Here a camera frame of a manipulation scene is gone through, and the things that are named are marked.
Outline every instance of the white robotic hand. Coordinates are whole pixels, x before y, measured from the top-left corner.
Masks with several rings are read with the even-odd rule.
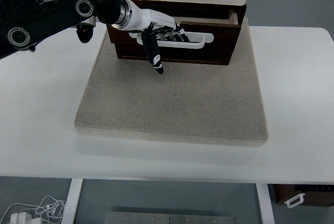
[[[151,9],[140,9],[131,0],[121,0],[120,18],[112,26],[118,30],[141,33],[146,56],[159,74],[163,74],[163,67],[157,39],[189,42],[173,17]]]

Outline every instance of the white power adapter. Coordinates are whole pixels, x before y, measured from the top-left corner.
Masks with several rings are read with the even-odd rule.
[[[15,213],[11,215],[9,224],[43,224],[41,218],[31,218],[32,216],[27,212],[22,212],[20,215]]]

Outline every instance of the gray floor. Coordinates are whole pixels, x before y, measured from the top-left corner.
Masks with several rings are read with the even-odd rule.
[[[334,38],[334,0],[247,0],[246,16],[251,26],[321,27],[328,30]],[[52,183],[35,181],[32,183],[33,186],[28,186],[26,179],[11,178],[11,182],[8,183],[8,178],[0,178],[0,215],[9,203],[18,200],[36,204],[42,195],[51,194],[49,189],[55,187]],[[19,198],[20,193],[17,192],[24,192],[25,197]],[[273,211],[277,224],[329,224],[334,222],[333,207],[287,209],[282,205],[273,204]]]
[[[85,180],[76,224],[103,224],[107,211],[234,217],[260,224],[255,184]]]

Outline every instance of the metal plate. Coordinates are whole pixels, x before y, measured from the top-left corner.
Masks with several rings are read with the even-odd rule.
[[[234,217],[106,212],[104,224],[235,224]]]

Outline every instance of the circular joint cap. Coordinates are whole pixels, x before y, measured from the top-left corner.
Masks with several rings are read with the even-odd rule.
[[[90,17],[93,14],[94,7],[88,0],[78,0],[75,5],[75,10],[83,17]]]
[[[28,45],[30,34],[22,27],[14,27],[8,32],[7,38],[10,44],[21,48]]]

